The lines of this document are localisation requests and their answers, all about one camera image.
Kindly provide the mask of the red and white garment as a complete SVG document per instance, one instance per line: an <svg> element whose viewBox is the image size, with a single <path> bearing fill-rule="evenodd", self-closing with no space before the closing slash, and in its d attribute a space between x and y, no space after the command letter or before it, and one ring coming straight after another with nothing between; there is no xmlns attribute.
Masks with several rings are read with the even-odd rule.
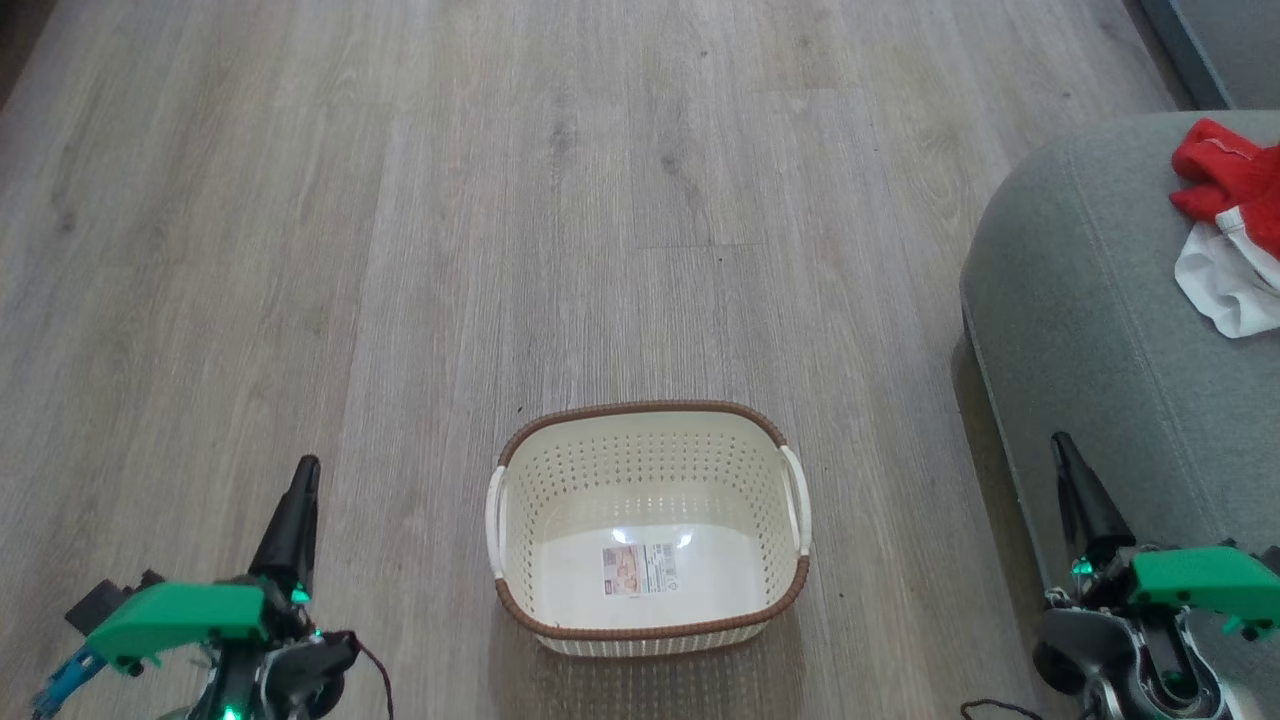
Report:
<svg viewBox="0 0 1280 720"><path fill-rule="evenodd" d="M1210 118L1172 154L1170 193L1192 222L1174 278L1229 340L1280 329L1280 143L1260 146Z"/></svg>

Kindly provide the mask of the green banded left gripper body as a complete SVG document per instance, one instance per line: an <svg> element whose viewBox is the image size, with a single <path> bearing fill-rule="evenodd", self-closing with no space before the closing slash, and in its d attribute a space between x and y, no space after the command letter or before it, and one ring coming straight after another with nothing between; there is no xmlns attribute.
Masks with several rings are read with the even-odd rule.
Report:
<svg viewBox="0 0 1280 720"><path fill-rule="evenodd" d="M129 675L168 651L205 650L209 679L186 720L323 720L361 655L353 632L320 632L294 593L271 582L151 584L128 594L86 646Z"/></svg>

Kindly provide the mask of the grey sofa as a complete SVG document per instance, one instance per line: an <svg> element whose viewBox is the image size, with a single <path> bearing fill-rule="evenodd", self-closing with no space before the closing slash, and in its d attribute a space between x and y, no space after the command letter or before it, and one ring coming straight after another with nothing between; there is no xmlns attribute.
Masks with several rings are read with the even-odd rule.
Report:
<svg viewBox="0 0 1280 720"><path fill-rule="evenodd" d="M1189 111L1055 140L996 190L960 305L1043 589L1066 585L1051 436L1139 541L1280 547L1280 331L1221 336L1184 296L1170 204Z"/></svg>

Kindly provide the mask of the dark grey furniture edge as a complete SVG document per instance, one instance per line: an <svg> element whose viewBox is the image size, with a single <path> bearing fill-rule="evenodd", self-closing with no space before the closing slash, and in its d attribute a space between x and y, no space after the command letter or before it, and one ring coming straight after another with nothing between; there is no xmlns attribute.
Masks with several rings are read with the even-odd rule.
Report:
<svg viewBox="0 0 1280 720"><path fill-rule="evenodd" d="M1137 0L1190 102L1280 110L1280 0Z"/></svg>

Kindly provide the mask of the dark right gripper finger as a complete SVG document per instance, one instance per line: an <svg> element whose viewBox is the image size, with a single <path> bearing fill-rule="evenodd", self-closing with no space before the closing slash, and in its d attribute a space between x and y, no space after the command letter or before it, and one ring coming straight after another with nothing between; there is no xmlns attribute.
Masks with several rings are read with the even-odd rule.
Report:
<svg viewBox="0 0 1280 720"><path fill-rule="evenodd" d="M1119 550L1137 539L1094 469L1084 460L1074 438L1065 430L1050 438L1057 474L1059 512L1073 571L1098 571L1112 562Z"/></svg>

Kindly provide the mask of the printed label sticker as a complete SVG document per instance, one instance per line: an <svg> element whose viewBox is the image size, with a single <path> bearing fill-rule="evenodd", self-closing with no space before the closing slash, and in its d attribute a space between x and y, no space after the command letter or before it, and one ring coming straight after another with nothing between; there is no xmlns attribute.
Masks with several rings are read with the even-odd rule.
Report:
<svg viewBox="0 0 1280 720"><path fill-rule="evenodd" d="M680 592L675 543L618 544L602 550L602 588L607 598L637 598Z"/></svg>

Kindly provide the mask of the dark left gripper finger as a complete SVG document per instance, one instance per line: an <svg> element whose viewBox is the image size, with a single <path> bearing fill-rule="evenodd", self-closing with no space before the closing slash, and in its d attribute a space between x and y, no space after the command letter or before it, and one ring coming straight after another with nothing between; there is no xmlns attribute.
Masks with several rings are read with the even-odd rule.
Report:
<svg viewBox="0 0 1280 720"><path fill-rule="evenodd" d="M320 460L298 460L250 564L248 574L276 585L292 603L312 598L317 547Z"/></svg>

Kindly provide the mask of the cream perforated laundry basket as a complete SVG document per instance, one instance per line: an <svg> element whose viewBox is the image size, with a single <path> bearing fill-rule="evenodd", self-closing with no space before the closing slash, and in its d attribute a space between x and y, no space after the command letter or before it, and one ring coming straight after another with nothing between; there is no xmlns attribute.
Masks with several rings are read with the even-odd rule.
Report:
<svg viewBox="0 0 1280 720"><path fill-rule="evenodd" d="M538 418L486 488L500 606L548 650L585 659L742 643L787 612L812 565L805 471L760 413L650 401ZM602 550L675 543L682 589L607 598Z"/></svg>

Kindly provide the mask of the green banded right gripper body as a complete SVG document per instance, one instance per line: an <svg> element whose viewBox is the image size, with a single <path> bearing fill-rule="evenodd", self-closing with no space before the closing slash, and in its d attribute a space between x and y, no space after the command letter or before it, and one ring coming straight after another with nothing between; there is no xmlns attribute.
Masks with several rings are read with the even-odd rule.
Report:
<svg viewBox="0 0 1280 720"><path fill-rule="evenodd" d="M1254 694L1201 652L1196 611L1256 642L1280 630L1280 548L1124 547L1076 559L1044 596L1032 661L1082 720L1267 720Z"/></svg>

